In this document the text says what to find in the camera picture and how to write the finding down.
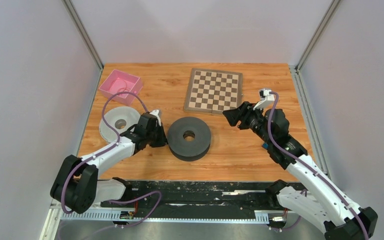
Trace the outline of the white cable spool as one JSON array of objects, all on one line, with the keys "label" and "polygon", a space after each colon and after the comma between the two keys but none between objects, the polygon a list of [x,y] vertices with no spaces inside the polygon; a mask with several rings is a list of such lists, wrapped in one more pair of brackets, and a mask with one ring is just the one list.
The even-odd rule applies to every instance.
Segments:
[{"label": "white cable spool", "polygon": [[107,143],[111,143],[117,139],[118,134],[136,124],[140,116],[136,109],[129,106],[113,108],[104,115],[104,118],[112,128],[117,130],[117,134],[102,119],[99,123],[99,133]]}]

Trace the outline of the black cable spool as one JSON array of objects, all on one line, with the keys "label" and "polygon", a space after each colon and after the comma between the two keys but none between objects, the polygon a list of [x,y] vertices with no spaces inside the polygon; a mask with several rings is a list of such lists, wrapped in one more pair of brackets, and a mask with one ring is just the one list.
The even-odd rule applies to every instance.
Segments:
[{"label": "black cable spool", "polygon": [[212,134],[209,126],[197,117],[182,117],[169,127],[168,146],[179,160],[193,162],[204,157],[210,149]]}]

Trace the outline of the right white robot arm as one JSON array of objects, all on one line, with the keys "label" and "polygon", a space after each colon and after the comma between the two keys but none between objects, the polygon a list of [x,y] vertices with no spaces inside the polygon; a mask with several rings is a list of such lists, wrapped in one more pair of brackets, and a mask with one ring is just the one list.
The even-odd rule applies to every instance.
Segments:
[{"label": "right white robot arm", "polygon": [[318,168],[308,151],[289,134],[289,121],[282,109],[263,112],[243,102],[238,108],[224,110],[232,127],[252,130],[266,144],[270,158],[295,176],[313,199],[301,195],[283,180],[269,186],[266,204],[272,209],[287,208],[319,229],[327,240],[368,240],[378,220],[371,208],[362,208]]}]

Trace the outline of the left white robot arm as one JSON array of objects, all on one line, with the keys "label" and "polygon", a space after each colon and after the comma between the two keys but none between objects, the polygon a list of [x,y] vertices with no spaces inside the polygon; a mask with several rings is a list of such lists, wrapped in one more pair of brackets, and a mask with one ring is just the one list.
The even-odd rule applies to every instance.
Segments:
[{"label": "left white robot arm", "polygon": [[100,180],[100,176],[147,146],[159,148],[167,143],[160,110],[145,112],[136,124],[105,147],[81,157],[67,156],[51,187],[50,196],[61,203],[66,214],[82,214],[93,204],[106,201],[127,207],[133,201],[133,193],[127,190],[126,181],[119,177]]}]

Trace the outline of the wooden chessboard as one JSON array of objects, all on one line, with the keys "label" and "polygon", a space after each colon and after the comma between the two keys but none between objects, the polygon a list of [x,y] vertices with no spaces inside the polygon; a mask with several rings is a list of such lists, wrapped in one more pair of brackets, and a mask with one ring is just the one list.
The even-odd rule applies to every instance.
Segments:
[{"label": "wooden chessboard", "polygon": [[243,74],[240,72],[192,68],[183,109],[189,112],[221,114],[242,104]]}]

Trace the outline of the pink plastic box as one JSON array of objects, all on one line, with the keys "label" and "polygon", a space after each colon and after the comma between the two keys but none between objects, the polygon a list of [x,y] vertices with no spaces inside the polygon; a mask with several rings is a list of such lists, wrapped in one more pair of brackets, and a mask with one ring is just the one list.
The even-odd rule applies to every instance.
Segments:
[{"label": "pink plastic box", "polygon": [[119,92],[129,92],[138,95],[144,84],[138,76],[114,69],[99,86],[98,90],[106,98]]}]

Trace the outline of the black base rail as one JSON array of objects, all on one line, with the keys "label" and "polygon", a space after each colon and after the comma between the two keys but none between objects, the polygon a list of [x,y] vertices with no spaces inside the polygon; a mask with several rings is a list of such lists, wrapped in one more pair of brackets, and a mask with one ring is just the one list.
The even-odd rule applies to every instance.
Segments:
[{"label": "black base rail", "polygon": [[154,219],[248,220],[255,211],[284,213],[266,193],[271,182],[130,180],[121,201]]}]

